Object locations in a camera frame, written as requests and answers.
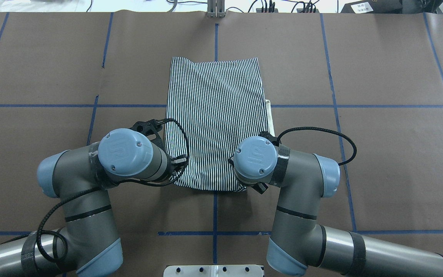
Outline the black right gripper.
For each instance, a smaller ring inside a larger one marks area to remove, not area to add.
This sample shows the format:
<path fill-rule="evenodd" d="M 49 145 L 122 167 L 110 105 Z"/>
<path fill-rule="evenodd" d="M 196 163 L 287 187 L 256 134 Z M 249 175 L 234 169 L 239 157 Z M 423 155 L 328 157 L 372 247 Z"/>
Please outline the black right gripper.
<path fill-rule="evenodd" d="M 269 184 L 264 182 L 257 182 L 256 184 L 251 184 L 251 188 L 253 188 L 257 193 L 264 194 L 268 189 Z"/>

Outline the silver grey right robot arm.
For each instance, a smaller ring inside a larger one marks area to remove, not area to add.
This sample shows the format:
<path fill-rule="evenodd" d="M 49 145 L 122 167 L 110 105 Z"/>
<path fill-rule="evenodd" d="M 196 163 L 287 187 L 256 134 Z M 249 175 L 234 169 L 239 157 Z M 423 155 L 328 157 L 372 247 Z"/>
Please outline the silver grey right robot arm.
<path fill-rule="evenodd" d="M 237 179 L 259 193 L 280 188 L 266 254 L 274 270 L 297 277 L 309 267 L 344 277 L 443 277 L 443 254 L 317 223 L 320 200 L 339 186 L 335 160 L 252 136 L 236 147 L 231 163 Z"/>

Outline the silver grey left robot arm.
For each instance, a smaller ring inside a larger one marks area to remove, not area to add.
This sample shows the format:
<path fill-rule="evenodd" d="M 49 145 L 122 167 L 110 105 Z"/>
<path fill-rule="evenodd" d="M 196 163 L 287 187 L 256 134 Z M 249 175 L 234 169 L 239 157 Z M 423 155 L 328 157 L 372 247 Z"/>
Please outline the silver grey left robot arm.
<path fill-rule="evenodd" d="M 35 231 L 0 244 L 0 277 L 111 275 L 121 267 L 123 251 L 108 190 L 125 182 L 167 186 L 188 161 L 188 154 L 172 157 L 129 128 L 44 159 L 38 184 L 60 201 Z"/>

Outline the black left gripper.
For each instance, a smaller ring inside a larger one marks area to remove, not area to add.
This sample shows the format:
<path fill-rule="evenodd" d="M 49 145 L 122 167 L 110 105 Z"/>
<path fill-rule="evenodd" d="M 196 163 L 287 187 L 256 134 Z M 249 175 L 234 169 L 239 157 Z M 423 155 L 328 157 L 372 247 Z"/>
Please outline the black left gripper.
<path fill-rule="evenodd" d="M 182 154 L 175 158 L 168 153 L 165 153 L 167 159 L 167 165 L 164 174 L 164 181 L 171 181 L 178 175 L 177 168 L 183 168 L 189 163 L 189 154 Z"/>

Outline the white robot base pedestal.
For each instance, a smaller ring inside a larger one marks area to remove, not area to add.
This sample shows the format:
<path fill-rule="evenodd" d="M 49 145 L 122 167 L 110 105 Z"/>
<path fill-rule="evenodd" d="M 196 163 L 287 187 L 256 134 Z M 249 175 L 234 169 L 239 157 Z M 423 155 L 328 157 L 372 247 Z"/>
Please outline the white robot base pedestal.
<path fill-rule="evenodd" d="M 264 266 L 255 264 L 167 266 L 164 277 L 265 277 Z"/>

